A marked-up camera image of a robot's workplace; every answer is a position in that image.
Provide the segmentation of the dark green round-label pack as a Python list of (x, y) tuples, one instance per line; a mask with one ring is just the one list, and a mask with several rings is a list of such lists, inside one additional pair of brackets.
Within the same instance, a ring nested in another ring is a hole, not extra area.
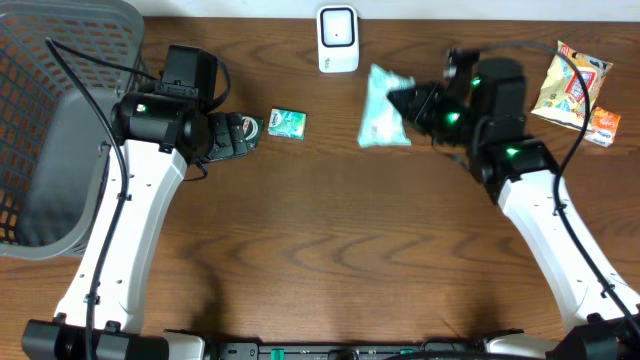
[(248, 148), (255, 150), (264, 130), (264, 120), (261, 117), (243, 115), (242, 126)]

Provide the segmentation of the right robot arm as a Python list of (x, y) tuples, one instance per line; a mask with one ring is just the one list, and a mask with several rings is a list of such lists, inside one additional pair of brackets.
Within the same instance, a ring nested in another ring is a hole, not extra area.
[(636, 359), (639, 294), (606, 258), (580, 218), (558, 163), (525, 131), (526, 79), (509, 58), (482, 59), (452, 49), (446, 84), (392, 90), (386, 97), (402, 119), (437, 142), (462, 146), (466, 166), (532, 252), (559, 308), (560, 341), (505, 330), (464, 350), (439, 350), (450, 359)]

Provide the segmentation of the teal white tissue pack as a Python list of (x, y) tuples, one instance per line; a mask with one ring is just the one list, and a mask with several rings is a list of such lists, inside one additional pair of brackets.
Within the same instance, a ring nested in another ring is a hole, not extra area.
[(273, 108), (268, 121), (268, 133), (272, 136), (303, 140), (306, 120), (306, 113)]

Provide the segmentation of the mint green wipes pack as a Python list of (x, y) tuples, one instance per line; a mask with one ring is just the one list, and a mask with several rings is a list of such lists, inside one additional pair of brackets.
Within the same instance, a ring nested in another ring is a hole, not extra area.
[(374, 146), (410, 146), (402, 117), (387, 95), (396, 90), (408, 90), (415, 86), (413, 77), (402, 77), (372, 64), (367, 83), (367, 94), (362, 122), (358, 134), (361, 148)]

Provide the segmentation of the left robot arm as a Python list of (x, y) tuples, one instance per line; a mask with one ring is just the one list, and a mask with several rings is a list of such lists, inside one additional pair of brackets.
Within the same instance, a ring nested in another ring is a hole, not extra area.
[(238, 113), (217, 92), (227, 66), (202, 49), (173, 45), (163, 72), (97, 118), (110, 144), (108, 179), (87, 248), (50, 321), (28, 322), (31, 359), (211, 359), (204, 336), (142, 332), (146, 287), (168, 207), (190, 166), (247, 153)]

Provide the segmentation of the large beige snack bag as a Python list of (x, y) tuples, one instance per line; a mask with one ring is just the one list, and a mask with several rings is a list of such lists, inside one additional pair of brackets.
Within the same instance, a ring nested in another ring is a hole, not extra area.
[[(558, 41), (557, 50), (578, 68), (589, 93), (590, 108), (593, 109), (614, 64), (578, 52), (562, 41)], [(531, 113), (565, 127), (579, 130), (583, 126), (585, 96), (582, 87), (573, 69), (559, 56), (553, 58), (547, 70)]]

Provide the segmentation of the orange tissue pack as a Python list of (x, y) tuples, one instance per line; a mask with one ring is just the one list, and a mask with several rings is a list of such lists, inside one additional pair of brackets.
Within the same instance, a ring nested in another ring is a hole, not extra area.
[(603, 147), (611, 146), (620, 120), (621, 116), (619, 114), (596, 107), (591, 113), (590, 128), (587, 130), (584, 139)]

